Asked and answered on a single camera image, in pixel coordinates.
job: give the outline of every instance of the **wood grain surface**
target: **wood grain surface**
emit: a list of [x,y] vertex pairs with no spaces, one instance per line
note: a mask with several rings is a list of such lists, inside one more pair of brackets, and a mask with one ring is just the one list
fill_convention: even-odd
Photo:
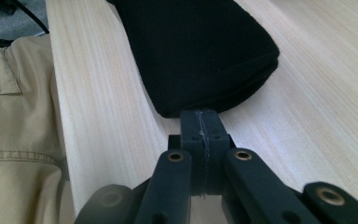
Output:
[[[358,1],[237,2],[282,54],[254,96],[220,115],[227,131],[288,186],[325,181],[358,199]],[[119,17],[104,0],[47,6],[78,213],[98,188],[133,188],[150,177],[179,122],[156,113]],[[193,223],[224,223],[219,206],[216,197],[195,199]]]

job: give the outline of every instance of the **light wood tabletop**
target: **light wood tabletop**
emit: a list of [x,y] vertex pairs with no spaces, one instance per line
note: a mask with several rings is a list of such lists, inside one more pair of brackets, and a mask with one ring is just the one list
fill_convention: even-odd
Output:
[[[281,56],[254,96],[220,114],[228,133],[293,189],[325,181],[358,199],[358,1],[237,2]],[[95,190],[134,188],[150,177],[179,121],[156,113],[104,0],[47,0],[47,7],[78,213]],[[193,223],[224,223],[218,200],[193,200]]]

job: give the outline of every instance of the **black object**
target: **black object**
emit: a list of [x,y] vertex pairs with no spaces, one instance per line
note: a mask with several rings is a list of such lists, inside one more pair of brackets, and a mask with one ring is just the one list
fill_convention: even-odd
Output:
[[[26,6],[24,6],[18,0],[0,0],[0,10],[5,11],[7,14],[13,15],[17,7],[21,9],[25,14],[27,14],[31,19],[33,19],[45,34],[48,34],[48,28],[39,20]],[[13,42],[13,40],[0,39],[0,48],[8,47]]]
[[150,99],[165,118],[217,112],[255,93],[278,66],[269,34],[232,0],[108,0],[123,21]]
[[190,196],[205,193],[223,195],[230,224],[358,224],[358,201],[350,194],[322,182],[302,194],[286,187],[256,153],[235,148],[214,111],[185,111],[181,124],[149,180],[133,190],[98,190],[76,224],[184,224]]

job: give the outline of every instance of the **beige trousers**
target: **beige trousers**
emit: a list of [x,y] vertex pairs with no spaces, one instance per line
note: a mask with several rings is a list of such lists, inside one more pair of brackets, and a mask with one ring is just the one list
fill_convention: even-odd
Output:
[[0,223],[73,223],[49,36],[0,49]]

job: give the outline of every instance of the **black pouch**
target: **black pouch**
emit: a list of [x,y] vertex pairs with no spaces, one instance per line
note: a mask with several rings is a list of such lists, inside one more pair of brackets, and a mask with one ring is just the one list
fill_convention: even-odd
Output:
[[123,21],[150,99],[165,118],[222,112],[278,66],[269,34],[232,0],[108,0]]

